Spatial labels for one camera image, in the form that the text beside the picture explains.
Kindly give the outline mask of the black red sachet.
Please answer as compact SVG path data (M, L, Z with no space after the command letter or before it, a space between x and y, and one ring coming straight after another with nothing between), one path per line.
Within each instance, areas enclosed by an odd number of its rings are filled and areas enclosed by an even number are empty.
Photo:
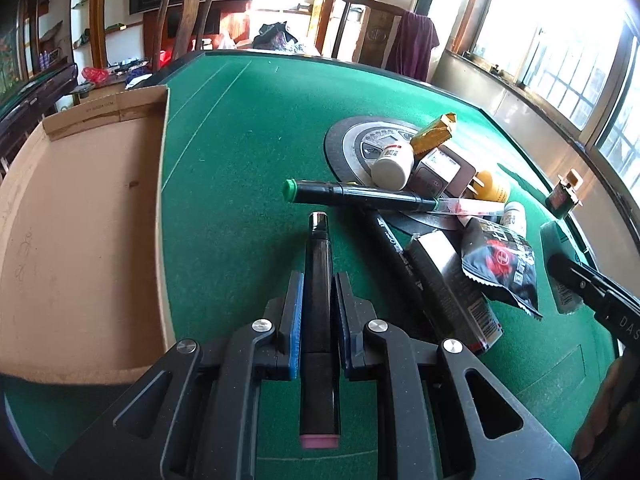
M472 217L463 231L461 267L488 299L542 319L535 253L520 234L499 223Z

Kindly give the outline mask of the silver red carton box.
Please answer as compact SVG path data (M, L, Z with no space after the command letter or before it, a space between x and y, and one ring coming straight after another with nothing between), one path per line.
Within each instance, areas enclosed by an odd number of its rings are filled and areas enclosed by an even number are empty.
M406 255L442 338L460 340L475 354L487 352L502 336L502 327L477 284L462 272L461 258L445 233L415 235Z

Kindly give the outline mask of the black marker pink cap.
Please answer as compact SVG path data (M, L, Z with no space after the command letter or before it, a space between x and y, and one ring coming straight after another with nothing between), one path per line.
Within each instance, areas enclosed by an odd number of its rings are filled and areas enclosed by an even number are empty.
M309 216L300 326L299 440L305 450L333 450L341 435L340 355L332 314L329 218Z

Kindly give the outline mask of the yellow tape roll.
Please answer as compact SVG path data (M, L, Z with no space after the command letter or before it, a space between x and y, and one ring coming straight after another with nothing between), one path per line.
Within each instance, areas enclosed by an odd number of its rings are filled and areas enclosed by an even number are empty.
M499 171L482 170L471 181L473 196L484 202L506 204L509 200L511 185Z

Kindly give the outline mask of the grey brown small box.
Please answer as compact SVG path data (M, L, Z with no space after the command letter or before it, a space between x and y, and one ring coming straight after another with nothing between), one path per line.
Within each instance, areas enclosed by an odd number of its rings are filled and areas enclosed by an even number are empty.
M409 191L424 198L439 196L459 198L468 190L476 169L451 148L433 148L413 168Z

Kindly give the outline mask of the gold foil packet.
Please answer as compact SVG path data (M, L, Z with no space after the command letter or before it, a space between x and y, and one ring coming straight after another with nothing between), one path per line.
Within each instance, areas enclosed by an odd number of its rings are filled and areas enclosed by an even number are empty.
M442 114L416 133L410 140L415 160L420 160L433 148L438 148L454 135L457 115Z

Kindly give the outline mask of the white pill bottle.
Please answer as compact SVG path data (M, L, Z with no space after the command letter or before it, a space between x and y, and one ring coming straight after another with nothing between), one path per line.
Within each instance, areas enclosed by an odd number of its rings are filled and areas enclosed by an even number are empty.
M408 142L388 144L371 167L372 181L378 188L401 191L410 178L413 164L413 149Z

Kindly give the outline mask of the black marker green cap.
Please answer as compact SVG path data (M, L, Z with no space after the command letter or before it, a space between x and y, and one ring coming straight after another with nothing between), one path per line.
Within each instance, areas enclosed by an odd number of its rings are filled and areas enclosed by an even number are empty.
M500 217L506 208L503 203L472 198L424 198L415 192L386 191L338 182L295 179L284 181L282 194L287 202L296 204L364 207L459 217Z

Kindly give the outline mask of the small green bottle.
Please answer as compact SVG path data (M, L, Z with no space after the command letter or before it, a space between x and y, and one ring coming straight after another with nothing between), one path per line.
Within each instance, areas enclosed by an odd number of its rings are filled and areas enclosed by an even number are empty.
M573 209L582 204L577 191L580 189L584 179L575 169L571 169L565 176L559 176L559 181L544 199L548 211L555 218L564 219Z

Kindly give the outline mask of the cardboard tray box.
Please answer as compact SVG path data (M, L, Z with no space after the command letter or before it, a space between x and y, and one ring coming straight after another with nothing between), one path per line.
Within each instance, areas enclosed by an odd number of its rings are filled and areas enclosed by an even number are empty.
M173 344L162 170L169 91L44 118L1 185L1 370L51 385L137 380Z

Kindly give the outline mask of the purple cloth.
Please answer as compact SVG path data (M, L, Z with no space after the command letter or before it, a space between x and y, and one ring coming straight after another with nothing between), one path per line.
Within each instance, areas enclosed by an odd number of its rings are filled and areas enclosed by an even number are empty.
M425 15L405 12L386 63L386 70L426 81L432 51L439 46L434 22Z

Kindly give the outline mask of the wooden chair with cloth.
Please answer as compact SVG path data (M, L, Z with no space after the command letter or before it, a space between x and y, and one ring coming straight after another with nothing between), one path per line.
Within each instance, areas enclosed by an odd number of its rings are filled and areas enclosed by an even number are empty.
M364 24L361 26L359 48L355 49L356 63L375 68L384 68L390 48L395 40L399 20L406 11L399 6L378 0L342 0L344 9L338 22L331 58L337 59L343 40L348 16L353 6L365 8Z

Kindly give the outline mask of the red bag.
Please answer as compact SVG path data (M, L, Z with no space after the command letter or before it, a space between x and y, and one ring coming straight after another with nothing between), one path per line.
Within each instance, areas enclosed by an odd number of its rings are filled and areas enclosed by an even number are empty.
M84 77L85 81L91 82L92 84L103 84L111 77L111 73L106 68L87 66L82 69L81 76Z

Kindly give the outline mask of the dark clothes pile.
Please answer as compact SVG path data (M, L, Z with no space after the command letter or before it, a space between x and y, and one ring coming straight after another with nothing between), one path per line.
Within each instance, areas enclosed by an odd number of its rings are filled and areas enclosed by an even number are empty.
M263 24L252 41L254 50L295 51L298 39L288 30L287 22Z

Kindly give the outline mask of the wooden chair left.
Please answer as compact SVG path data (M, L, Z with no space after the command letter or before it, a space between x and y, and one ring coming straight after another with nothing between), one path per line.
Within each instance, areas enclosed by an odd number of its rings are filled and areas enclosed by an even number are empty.
M204 14L198 26L195 36L195 51L202 50L202 40L204 37L206 20L214 0L204 0ZM171 61L178 60L189 52L191 38L195 28L195 22L200 13L201 0L181 0L182 9L180 21L175 36L174 46L171 50ZM156 27L153 36L153 55L151 58L151 70L156 73L160 69L160 50L162 50L163 33L170 0L160 0L160 10L156 17Z

